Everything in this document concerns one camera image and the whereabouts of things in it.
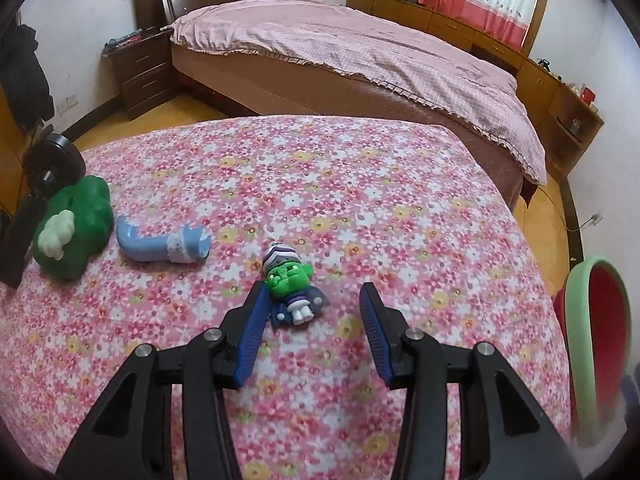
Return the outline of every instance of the green cloud-shaped object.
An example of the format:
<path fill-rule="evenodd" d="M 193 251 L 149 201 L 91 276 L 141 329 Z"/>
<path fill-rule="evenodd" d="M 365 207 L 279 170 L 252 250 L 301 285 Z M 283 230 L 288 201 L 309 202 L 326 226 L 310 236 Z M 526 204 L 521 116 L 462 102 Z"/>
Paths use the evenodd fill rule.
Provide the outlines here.
<path fill-rule="evenodd" d="M 63 247 L 64 256 L 55 260 L 38 247 L 38 237 L 47 220 L 68 209 L 74 214 L 75 231 Z M 33 237 L 33 256 L 42 270 L 56 280 L 76 280 L 86 268 L 89 256 L 104 249 L 113 231 L 109 186 L 99 176 L 82 177 L 75 186 L 61 189 L 49 202 L 49 208 Z"/>

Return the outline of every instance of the brown bed side panel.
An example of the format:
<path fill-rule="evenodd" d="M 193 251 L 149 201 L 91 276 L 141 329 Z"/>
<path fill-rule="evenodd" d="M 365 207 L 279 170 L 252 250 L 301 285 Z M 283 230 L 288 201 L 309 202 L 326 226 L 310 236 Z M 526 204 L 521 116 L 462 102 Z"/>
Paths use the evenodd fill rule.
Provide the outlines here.
<path fill-rule="evenodd" d="M 507 149 L 483 139 L 449 116 L 364 79 L 266 56 L 212 56 L 173 45 L 174 66 L 260 115 L 305 114 L 395 119 L 439 124 L 454 132 L 513 211 L 523 173 Z"/>

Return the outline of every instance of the light blue pipe toy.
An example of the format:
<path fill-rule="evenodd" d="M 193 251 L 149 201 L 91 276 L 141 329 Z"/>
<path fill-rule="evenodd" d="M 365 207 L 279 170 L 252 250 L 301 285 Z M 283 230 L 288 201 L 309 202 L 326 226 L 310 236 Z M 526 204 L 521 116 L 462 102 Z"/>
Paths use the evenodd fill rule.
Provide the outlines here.
<path fill-rule="evenodd" d="M 138 228 L 118 216 L 116 236 L 122 252 L 137 262 L 173 262 L 192 264 L 209 255 L 211 236 L 202 237 L 204 227 L 191 229 L 185 225 L 180 231 L 154 238 L 140 238 Z"/>

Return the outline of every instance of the black clothes hanging on wall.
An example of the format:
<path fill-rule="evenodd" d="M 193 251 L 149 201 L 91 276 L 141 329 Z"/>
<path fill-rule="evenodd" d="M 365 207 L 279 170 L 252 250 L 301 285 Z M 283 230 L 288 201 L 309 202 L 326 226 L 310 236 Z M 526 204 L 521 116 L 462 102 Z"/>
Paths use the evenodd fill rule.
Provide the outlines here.
<path fill-rule="evenodd" d="M 15 122 L 23 131 L 39 119 L 48 121 L 55 110 L 49 83 L 36 57 L 36 31 L 13 22 L 0 38 L 0 84 Z"/>

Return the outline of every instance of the metal bolt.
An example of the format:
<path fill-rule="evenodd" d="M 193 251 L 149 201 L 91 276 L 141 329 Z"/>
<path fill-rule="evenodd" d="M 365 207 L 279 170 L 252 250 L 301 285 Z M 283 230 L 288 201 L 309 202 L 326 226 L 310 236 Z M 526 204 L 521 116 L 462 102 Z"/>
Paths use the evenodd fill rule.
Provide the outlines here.
<path fill-rule="evenodd" d="M 424 337 L 424 332 L 419 328 L 407 328 L 404 335 L 411 341 L 420 341 Z"/>
<path fill-rule="evenodd" d="M 222 330 L 220 330 L 219 328 L 209 328 L 209 330 L 204 333 L 204 339 L 206 339 L 207 341 L 217 341 L 221 337 Z"/>
<path fill-rule="evenodd" d="M 493 355 L 495 352 L 495 346 L 493 346 L 491 343 L 487 343 L 486 341 L 482 341 L 478 344 L 478 351 L 482 355 Z"/>
<path fill-rule="evenodd" d="M 149 345 L 144 343 L 143 345 L 139 345 L 136 347 L 136 355 L 138 357 L 148 357 L 149 355 L 151 355 L 151 352 L 154 350 L 154 348 Z"/>

